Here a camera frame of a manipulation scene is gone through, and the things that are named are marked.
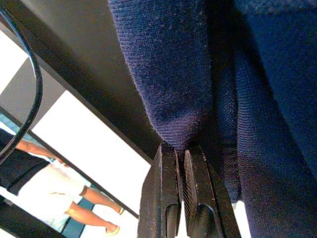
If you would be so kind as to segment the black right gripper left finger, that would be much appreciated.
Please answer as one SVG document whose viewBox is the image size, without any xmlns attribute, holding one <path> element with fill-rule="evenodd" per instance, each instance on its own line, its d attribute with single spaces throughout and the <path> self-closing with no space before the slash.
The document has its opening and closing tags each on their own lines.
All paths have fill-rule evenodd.
<svg viewBox="0 0 317 238">
<path fill-rule="evenodd" d="M 180 185 L 177 153 L 163 142 L 142 186 L 137 237 L 174 238 L 178 235 Z"/>
</svg>

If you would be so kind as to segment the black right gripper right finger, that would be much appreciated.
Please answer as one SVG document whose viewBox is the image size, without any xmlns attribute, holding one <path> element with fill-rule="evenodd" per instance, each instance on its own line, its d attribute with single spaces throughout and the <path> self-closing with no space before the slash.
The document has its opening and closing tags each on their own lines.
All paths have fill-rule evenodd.
<svg viewBox="0 0 317 238">
<path fill-rule="evenodd" d="M 239 238 L 227 189 L 199 145 L 184 154 L 184 204 L 191 238 Z"/>
</svg>

